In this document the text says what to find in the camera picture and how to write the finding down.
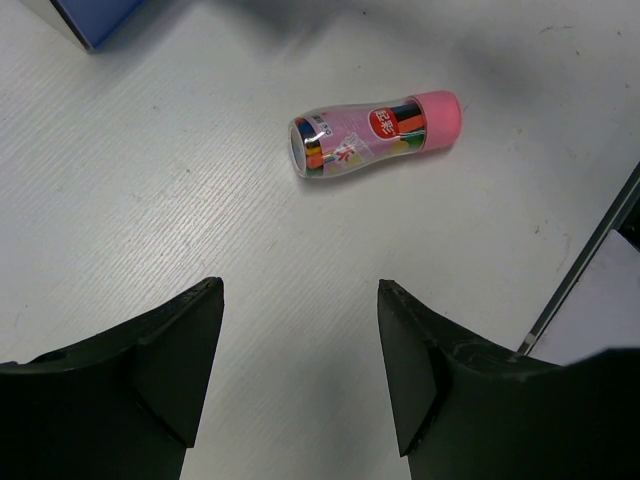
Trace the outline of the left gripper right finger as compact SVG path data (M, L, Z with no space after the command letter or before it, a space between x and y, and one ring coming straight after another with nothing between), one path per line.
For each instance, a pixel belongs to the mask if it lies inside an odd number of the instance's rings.
M635 479L639 353L559 366L458 325L398 283L377 318L400 455L415 479Z

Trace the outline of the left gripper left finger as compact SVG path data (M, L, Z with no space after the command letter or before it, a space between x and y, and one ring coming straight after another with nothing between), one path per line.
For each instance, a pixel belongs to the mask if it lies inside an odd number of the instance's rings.
M206 278L78 343L1 367L5 479L176 479L195 444L224 311Z

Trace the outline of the pink cap clear tube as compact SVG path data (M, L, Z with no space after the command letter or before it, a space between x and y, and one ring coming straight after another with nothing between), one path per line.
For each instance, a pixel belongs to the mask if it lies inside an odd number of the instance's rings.
M439 152L458 140L463 110L434 91L374 104L321 107L290 123L290 152L303 178L332 178L383 160Z

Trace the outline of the large blue-violet drawer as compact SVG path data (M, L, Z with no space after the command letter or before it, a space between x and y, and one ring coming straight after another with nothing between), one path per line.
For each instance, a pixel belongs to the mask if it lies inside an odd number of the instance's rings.
M50 1L63 32L88 52L102 47L144 3L144 0Z

